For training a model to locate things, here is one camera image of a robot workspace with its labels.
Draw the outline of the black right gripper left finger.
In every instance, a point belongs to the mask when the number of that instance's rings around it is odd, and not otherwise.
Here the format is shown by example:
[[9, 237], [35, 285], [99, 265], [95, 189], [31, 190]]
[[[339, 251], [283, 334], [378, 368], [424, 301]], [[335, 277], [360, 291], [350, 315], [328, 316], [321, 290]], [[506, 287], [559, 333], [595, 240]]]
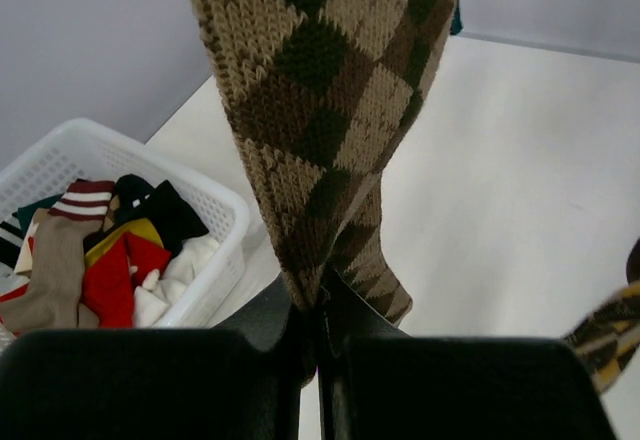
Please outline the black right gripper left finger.
[[23, 335], [1, 356], [1, 435], [294, 439], [303, 328], [278, 279], [212, 328]]

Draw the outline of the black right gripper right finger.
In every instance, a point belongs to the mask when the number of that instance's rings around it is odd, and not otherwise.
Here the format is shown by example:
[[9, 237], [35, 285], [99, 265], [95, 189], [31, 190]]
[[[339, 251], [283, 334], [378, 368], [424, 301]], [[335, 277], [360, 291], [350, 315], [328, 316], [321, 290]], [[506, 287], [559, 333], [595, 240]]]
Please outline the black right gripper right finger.
[[334, 270], [317, 306], [326, 439], [611, 439], [576, 356], [551, 339], [412, 337]]

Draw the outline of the beige brown argyle sock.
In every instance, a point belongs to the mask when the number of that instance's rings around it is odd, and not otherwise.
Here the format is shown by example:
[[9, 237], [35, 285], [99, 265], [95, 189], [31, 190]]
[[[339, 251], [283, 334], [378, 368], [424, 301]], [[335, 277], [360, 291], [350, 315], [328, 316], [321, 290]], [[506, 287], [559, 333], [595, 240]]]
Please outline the beige brown argyle sock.
[[416, 121], [456, 0], [191, 0], [294, 304], [341, 279], [392, 324], [412, 300], [381, 248], [381, 181]]

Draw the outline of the teal reindeer sock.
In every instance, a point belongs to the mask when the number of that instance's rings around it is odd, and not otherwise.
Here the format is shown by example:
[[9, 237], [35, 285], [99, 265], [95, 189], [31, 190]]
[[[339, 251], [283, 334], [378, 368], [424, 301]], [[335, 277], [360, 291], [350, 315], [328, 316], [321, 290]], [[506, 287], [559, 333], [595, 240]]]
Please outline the teal reindeer sock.
[[457, 36], [462, 32], [462, 30], [463, 30], [463, 23], [461, 19], [460, 7], [459, 5], [456, 5], [453, 12], [451, 25], [450, 25], [450, 35]]

